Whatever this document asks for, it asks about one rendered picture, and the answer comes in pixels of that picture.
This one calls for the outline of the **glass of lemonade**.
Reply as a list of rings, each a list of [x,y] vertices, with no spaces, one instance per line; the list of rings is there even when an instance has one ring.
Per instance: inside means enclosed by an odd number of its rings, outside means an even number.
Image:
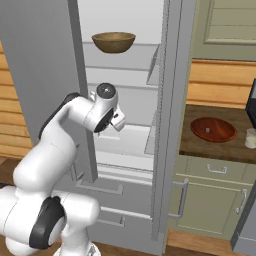
[[[256,148],[256,129],[250,128],[246,132],[245,146],[250,149]]]

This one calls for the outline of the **black microwave oven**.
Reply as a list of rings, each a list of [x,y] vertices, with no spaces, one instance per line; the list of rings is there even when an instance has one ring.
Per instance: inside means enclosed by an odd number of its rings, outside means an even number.
[[[256,78],[253,80],[245,110],[253,128],[256,129]]]

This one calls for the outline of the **grey fridge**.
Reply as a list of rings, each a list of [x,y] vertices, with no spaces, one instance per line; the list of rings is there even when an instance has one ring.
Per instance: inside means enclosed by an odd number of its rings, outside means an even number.
[[[98,178],[124,180],[149,185],[153,189],[154,154],[145,154],[153,117],[156,117],[158,85],[147,85],[151,59],[162,39],[164,0],[78,0],[88,88],[102,82],[116,86],[125,127],[109,126],[94,136]],[[127,32],[136,36],[124,53],[99,50],[92,36],[104,32]],[[159,254],[164,236],[152,239],[152,217],[106,208],[151,220],[150,237],[137,251]]]

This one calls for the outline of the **green cupboard door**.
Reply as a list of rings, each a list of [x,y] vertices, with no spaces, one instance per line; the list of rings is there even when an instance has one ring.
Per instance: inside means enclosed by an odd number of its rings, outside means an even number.
[[[229,240],[242,213],[235,213],[243,199],[241,191],[247,189],[248,198],[252,184],[185,174],[174,176],[176,182],[183,182],[185,178],[189,179],[189,185],[183,216],[170,218],[168,228]]]

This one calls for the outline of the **grey appliance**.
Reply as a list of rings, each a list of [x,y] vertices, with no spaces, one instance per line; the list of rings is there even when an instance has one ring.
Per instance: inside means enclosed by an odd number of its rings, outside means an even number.
[[[237,227],[230,240],[233,252],[256,256],[256,192],[246,202]]]

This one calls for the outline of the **red-brown ice bowl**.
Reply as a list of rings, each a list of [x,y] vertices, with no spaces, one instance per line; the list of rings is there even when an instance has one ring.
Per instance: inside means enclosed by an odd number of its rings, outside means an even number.
[[[213,117],[201,117],[190,124],[191,131],[199,138],[213,143],[224,143],[234,139],[236,128],[225,120]]]

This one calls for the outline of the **narrow grey fridge door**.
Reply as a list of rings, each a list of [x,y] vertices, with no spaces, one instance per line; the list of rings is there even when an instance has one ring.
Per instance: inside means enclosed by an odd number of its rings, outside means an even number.
[[[195,9],[196,0],[164,0],[151,200],[153,240],[167,225]]]

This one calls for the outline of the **green wall cupboard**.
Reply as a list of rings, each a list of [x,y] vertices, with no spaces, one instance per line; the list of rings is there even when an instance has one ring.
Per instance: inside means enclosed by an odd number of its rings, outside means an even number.
[[[256,0],[197,0],[192,57],[256,62]]]

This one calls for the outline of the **grey fridge door bin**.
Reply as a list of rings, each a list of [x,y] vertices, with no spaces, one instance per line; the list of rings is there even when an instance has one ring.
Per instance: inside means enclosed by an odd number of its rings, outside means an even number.
[[[153,117],[144,153],[153,155],[155,148],[156,117]]]
[[[158,85],[159,68],[160,68],[160,46],[157,46],[155,53],[151,59],[150,68],[147,77],[147,85]]]

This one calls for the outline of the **grey fridge drawer front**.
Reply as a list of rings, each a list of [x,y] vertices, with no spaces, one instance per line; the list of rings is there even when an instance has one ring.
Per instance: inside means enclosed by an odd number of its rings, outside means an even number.
[[[65,175],[55,186],[56,190],[88,195],[96,198],[103,209],[110,208],[135,215],[150,217],[151,212],[151,187],[149,185],[133,183],[124,180],[98,178],[94,183],[83,180],[84,185],[102,187],[116,190],[119,185],[124,186],[123,195],[107,194],[76,187],[77,181],[72,181]]]
[[[88,228],[90,239],[95,242],[124,248],[136,248],[150,237],[150,219],[106,211],[101,211],[98,219],[109,219],[119,216],[126,218],[124,228],[96,222]]]

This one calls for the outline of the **brown wooden bowl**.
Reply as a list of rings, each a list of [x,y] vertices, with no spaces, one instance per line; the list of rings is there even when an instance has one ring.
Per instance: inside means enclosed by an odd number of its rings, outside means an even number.
[[[136,36],[127,32],[104,32],[92,36],[96,47],[104,53],[126,52],[134,43]]]

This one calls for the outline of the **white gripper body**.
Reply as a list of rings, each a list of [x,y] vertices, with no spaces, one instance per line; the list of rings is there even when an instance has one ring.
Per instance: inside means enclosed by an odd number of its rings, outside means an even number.
[[[120,132],[125,126],[125,115],[121,110],[116,110],[111,120],[114,129]]]

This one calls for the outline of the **wide grey fridge door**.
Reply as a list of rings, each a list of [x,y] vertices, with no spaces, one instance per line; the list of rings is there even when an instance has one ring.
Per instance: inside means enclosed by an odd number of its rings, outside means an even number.
[[[0,0],[0,41],[37,142],[66,95],[88,95],[77,0]]]

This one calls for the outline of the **green drawer front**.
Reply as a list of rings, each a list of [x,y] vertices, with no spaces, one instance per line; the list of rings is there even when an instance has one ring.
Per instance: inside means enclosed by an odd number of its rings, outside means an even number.
[[[192,176],[210,179],[240,181],[246,169],[245,163],[226,160],[187,156],[184,158],[185,172]],[[226,174],[215,174],[207,170],[206,165],[210,164],[213,170],[221,170],[224,166],[228,168]]]

